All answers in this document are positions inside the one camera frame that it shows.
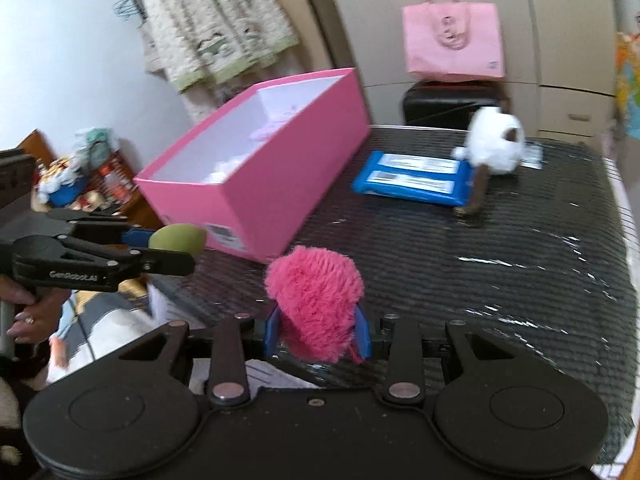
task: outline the drawer handle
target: drawer handle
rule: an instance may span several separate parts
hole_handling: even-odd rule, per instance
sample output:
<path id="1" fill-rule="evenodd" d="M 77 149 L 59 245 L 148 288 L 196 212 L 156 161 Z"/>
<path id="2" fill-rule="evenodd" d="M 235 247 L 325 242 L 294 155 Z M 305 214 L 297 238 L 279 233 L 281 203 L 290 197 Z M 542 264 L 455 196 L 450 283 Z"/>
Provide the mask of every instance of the drawer handle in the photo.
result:
<path id="1" fill-rule="evenodd" d="M 581 122 L 581 123 L 590 123 L 591 122 L 591 116 L 590 115 L 567 114 L 567 116 L 572 121 L 578 121 L 578 122 Z"/>

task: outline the white wall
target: white wall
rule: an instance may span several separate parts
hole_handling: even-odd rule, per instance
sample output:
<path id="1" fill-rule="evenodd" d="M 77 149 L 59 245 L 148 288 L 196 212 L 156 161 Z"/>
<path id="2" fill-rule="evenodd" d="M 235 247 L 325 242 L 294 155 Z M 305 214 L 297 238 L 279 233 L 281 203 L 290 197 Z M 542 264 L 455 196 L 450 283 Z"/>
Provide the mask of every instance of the white wall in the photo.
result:
<path id="1" fill-rule="evenodd" d="M 0 149 L 32 130 L 57 154 L 80 128 L 110 126 L 135 170 L 191 125 L 174 89 L 144 72 L 139 19 L 118 0 L 0 0 Z"/>
<path id="2" fill-rule="evenodd" d="M 618 19 L 618 30 L 627 34 L 638 34 L 636 14 L 640 12 L 640 0 L 614 0 Z M 640 226 L 640 140 L 623 136 L 618 149 L 618 167 L 625 181 L 629 202 L 634 211 L 636 224 Z"/>

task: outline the black bag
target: black bag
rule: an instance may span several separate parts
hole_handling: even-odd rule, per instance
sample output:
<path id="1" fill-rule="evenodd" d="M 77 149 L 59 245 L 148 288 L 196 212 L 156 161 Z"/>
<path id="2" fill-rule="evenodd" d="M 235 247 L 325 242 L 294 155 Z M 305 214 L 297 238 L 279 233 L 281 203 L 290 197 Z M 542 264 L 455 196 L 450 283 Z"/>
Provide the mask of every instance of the black bag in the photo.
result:
<path id="1" fill-rule="evenodd" d="M 404 124 L 467 130 L 471 117 L 483 106 L 501 107 L 508 101 L 500 85 L 489 81 L 438 83 L 420 81 L 404 94 Z"/>

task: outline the blue bowl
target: blue bowl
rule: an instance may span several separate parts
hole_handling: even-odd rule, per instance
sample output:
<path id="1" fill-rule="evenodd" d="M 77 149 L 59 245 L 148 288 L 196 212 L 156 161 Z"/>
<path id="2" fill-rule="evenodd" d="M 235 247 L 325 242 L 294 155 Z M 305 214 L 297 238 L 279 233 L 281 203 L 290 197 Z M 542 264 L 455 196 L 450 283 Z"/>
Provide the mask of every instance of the blue bowl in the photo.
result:
<path id="1" fill-rule="evenodd" d="M 76 180 L 73 184 L 62 186 L 59 190 L 49 195 L 49 203 L 53 207 L 64 207 L 71 204 L 82 194 L 88 183 L 89 179 L 84 176 Z"/>

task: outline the black table surface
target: black table surface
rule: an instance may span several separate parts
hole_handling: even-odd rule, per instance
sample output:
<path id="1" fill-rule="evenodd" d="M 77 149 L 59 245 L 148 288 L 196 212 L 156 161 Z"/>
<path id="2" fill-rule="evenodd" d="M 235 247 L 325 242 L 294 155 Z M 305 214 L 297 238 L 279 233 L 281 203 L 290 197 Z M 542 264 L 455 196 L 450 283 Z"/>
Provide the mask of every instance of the black table surface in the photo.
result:
<path id="1" fill-rule="evenodd" d="M 472 220 L 443 206 L 351 190 L 373 150 L 449 158 L 464 135 L 374 128 L 293 245 L 353 258 L 366 284 L 361 305 L 370 312 L 411 316 L 434 335 L 447 320 L 465 319 L 583 381 L 609 411 L 598 458 L 610 463 L 633 427 L 637 303 L 602 160 L 584 145 L 542 140 L 543 169 L 492 177 L 484 212 Z M 206 251 L 191 276 L 152 283 L 213 324 L 264 307 L 264 270 Z M 325 384 L 373 384 L 385 371 L 382 362 L 306 364 L 286 351 L 279 358 Z M 439 362 L 425 360 L 425 374 L 428 389 L 443 387 Z"/>

